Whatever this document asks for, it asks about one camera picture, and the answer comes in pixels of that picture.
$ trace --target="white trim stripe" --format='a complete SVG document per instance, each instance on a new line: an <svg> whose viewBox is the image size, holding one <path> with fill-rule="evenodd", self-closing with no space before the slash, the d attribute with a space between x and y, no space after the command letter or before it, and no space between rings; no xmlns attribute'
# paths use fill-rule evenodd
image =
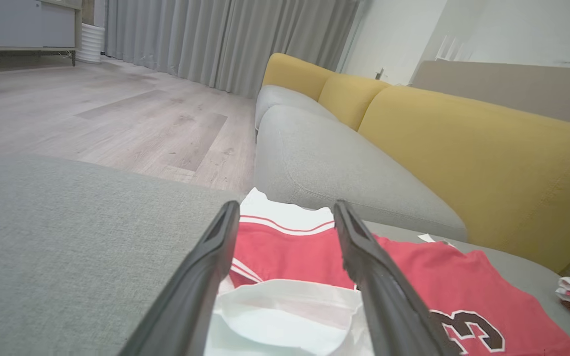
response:
<svg viewBox="0 0 570 356"><path fill-rule="evenodd" d="M249 268L248 266L245 266L243 264L243 262L239 261L238 259L233 259L233 266L236 266L237 268L243 270L244 272L248 273L249 275L252 275L259 282L263 282L263 279L261 277L259 277L251 268Z"/></svg>
<svg viewBox="0 0 570 356"><path fill-rule="evenodd" d="M235 265L232 265L230 267L230 272L235 272L237 274L242 275L243 277L246 277L247 279L249 279L250 281L255 281L257 283L260 283L261 281L258 281L255 277L253 277L252 275L249 275L248 273L246 273L244 270L238 268Z"/></svg>
<svg viewBox="0 0 570 356"><path fill-rule="evenodd" d="M278 232L282 232L284 234L287 235L292 235L292 236L309 236L309 235L315 235L318 234L319 232L323 232L326 230L330 230L331 228L334 227L335 223L333 221L326 221L325 225L321 225L317 228L315 228L314 230L311 231L292 231L288 228L282 228L278 225L276 225L275 223L271 222L271 221L267 221L265 219L260 219L260 218L254 218L254 217L241 217L239 219L239 223L259 223L260 225L265 225L267 227L271 227L274 230L277 230Z"/></svg>

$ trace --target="white plastic bag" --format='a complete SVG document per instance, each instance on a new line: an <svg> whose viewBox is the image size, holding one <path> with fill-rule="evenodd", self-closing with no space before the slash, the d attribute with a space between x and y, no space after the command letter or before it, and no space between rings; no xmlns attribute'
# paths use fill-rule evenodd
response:
<svg viewBox="0 0 570 356"><path fill-rule="evenodd" d="M206 355L373 355L360 291L272 279L217 296Z"/></svg>

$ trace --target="laminate floor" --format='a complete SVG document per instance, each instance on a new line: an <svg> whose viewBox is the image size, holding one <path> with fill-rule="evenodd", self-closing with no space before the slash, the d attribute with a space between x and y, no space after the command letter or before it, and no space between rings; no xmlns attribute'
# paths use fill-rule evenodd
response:
<svg viewBox="0 0 570 356"><path fill-rule="evenodd" d="M248 192L254 101L118 59L0 66L0 155L28 153Z"/></svg>

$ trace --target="sofa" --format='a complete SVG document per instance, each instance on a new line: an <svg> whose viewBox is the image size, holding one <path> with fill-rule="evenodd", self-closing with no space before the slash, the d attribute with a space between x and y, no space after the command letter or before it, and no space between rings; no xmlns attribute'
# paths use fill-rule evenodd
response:
<svg viewBox="0 0 570 356"><path fill-rule="evenodd" d="M0 355L116 354L221 205L243 194L42 156L0 157ZM423 231L366 222L424 243ZM481 250L570 335L559 276Z"/></svg>
<svg viewBox="0 0 570 356"><path fill-rule="evenodd" d="M570 123L271 56L255 186L308 208L570 263Z"/></svg>

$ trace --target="red jersey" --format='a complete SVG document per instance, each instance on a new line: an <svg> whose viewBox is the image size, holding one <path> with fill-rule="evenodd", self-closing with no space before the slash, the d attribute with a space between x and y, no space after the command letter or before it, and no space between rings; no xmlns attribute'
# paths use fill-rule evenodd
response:
<svg viewBox="0 0 570 356"><path fill-rule="evenodd" d="M344 288L355 284L328 208L274 203L253 189L241 205L230 277L235 287L297 279ZM505 281L481 251L444 243L376 239L405 274L460 354L570 355L570 337L529 293Z"/></svg>

